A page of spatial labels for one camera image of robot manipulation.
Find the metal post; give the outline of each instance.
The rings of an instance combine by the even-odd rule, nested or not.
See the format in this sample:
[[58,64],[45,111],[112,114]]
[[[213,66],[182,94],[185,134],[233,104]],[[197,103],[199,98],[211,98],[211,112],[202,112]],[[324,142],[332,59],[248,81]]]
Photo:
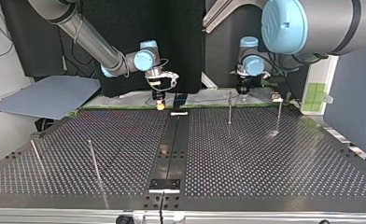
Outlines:
[[98,169],[98,162],[96,161],[96,157],[95,157],[95,151],[93,150],[93,146],[92,146],[92,140],[88,140],[88,146],[90,148],[90,152],[92,155],[92,161],[93,161],[93,166],[95,167],[96,175],[98,177],[98,180],[102,181],[101,174],[99,173],[99,169]]
[[230,96],[229,96],[229,124],[232,123],[232,93],[230,92]]
[[31,144],[35,151],[35,156],[37,157],[38,160],[41,160],[40,155],[38,154],[38,151],[37,151],[37,146],[35,145],[35,141],[33,139],[31,140]]

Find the black cable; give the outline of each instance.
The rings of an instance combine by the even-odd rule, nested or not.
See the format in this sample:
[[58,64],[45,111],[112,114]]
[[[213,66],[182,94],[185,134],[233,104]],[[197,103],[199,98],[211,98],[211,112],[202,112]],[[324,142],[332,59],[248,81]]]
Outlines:
[[162,215],[162,207],[163,207],[163,196],[165,194],[162,195],[162,199],[161,199],[161,206],[160,206],[160,224],[163,224],[163,215]]
[[248,56],[258,56],[258,57],[261,57],[264,61],[266,61],[267,63],[269,63],[270,65],[276,67],[276,68],[279,68],[280,70],[283,70],[283,71],[286,71],[286,72],[293,72],[295,70],[297,70],[298,68],[300,67],[297,67],[297,68],[292,68],[292,69],[289,69],[289,68],[286,68],[286,67],[283,67],[283,66],[280,66],[278,65],[277,63],[273,63],[270,61],[270,59],[260,55],[260,54],[255,54],[255,53],[250,53],[250,54],[245,54],[245,57],[248,57]]
[[282,65],[281,59],[282,59],[282,57],[281,57],[281,55],[279,55],[279,57],[278,57],[278,63],[279,63],[279,65],[278,66],[280,66],[282,68],[281,70],[285,70],[285,71],[288,71],[288,72],[295,72],[298,69],[300,69],[300,67],[301,67],[301,65],[300,65],[300,66],[297,66],[297,67],[294,67],[294,68],[287,68],[284,65]]
[[314,63],[318,63],[318,62],[320,62],[322,59],[320,59],[320,58],[317,58],[317,60],[316,61],[313,61],[313,62],[310,62],[310,63],[308,63],[308,62],[303,62],[303,61],[301,61],[300,59],[298,59],[297,57],[296,57],[296,55],[291,55],[291,57],[294,59],[294,61],[296,61],[297,63],[300,63],[300,64],[302,64],[302,65],[311,65],[311,64],[314,64]]
[[289,81],[288,81],[288,78],[284,75],[284,74],[281,74],[281,76],[285,79],[286,81],[286,84],[288,85],[288,88],[289,88],[289,91],[291,92],[291,94],[293,95],[294,99],[296,100],[297,104],[299,104],[300,107],[302,107],[302,103],[299,102],[299,98],[296,96],[296,94],[294,94],[292,88],[290,87],[290,84],[289,84]]
[[280,76],[282,76],[285,79],[286,84],[288,85],[289,91],[291,92],[291,94],[293,95],[293,97],[295,98],[295,100],[297,101],[297,103],[299,104],[300,107],[302,107],[302,104],[299,102],[299,98],[297,98],[296,94],[294,94],[293,89],[290,87],[288,78],[281,72],[279,72],[278,70],[275,69],[274,65],[275,65],[275,60],[276,60],[276,54],[272,53],[274,55],[274,57],[271,57],[271,53],[268,52],[268,57],[270,57],[270,59],[272,60],[272,66],[273,69],[271,71],[276,71]]
[[327,219],[323,219],[319,222],[319,224],[331,224]]
[[5,56],[5,55],[7,55],[7,54],[9,54],[11,51],[12,51],[12,49],[14,48],[14,44],[13,43],[11,43],[11,46],[10,46],[10,48],[8,49],[8,51],[6,51],[6,52],[4,52],[4,53],[1,53],[0,54],[0,57],[3,57],[3,56]]
[[329,55],[323,56],[323,55],[318,54],[318,53],[315,53],[314,56],[319,58],[319,59],[328,59],[329,58]]

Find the metal rod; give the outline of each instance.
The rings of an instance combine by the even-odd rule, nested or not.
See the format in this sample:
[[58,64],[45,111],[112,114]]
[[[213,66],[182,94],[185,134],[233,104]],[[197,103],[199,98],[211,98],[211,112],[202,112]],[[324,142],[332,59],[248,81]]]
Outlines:
[[279,102],[279,111],[278,111],[278,121],[276,123],[276,131],[279,132],[279,121],[281,120],[281,113],[282,113],[282,101]]
[[93,146],[92,146],[92,140],[88,140],[88,146],[90,148],[90,152],[92,155],[92,161],[93,161],[93,166],[95,167],[96,175],[98,177],[98,180],[102,181],[101,174],[99,173],[99,169],[98,169],[98,162],[96,161],[96,157],[95,157],[95,151],[93,150]]
[[35,145],[35,141],[33,139],[31,140],[31,144],[35,151],[35,156],[37,157],[38,160],[41,160],[40,155],[38,154],[38,151],[37,151],[37,146]]
[[230,96],[229,96],[229,124],[232,123],[232,92],[230,92]]

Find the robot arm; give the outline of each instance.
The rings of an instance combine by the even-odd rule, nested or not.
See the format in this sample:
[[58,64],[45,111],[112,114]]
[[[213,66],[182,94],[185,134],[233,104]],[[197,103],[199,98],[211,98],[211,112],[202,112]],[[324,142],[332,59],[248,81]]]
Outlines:
[[221,0],[206,15],[204,30],[212,32],[242,5],[263,9],[261,35],[270,52],[259,52],[255,37],[241,39],[236,71],[240,86],[263,72],[297,70],[366,46],[366,0]]
[[[163,109],[164,91],[175,87],[178,75],[162,70],[156,41],[142,42],[139,51],[123,55],[78,13],[77,0],[29,0],[29,3],[40,16],[61,27],[74,39],[75,44],[88,51],[102,65],[105,76],[118,77],[139,70],[145,72],[149,85],[156,91],[157,106]],[[161,90],[163,77],[171,79],[171,87]]]

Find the metal table surface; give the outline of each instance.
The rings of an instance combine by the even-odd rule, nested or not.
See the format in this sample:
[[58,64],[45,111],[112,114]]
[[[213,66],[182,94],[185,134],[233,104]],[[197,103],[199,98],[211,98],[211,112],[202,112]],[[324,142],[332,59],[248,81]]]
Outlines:
[[[0,208],[366,213],[366,162],[277,107],[88,110],[0,161]],[[93,168],[93,141],[102,181]],[[150,194],[179,179],[178,194]]]

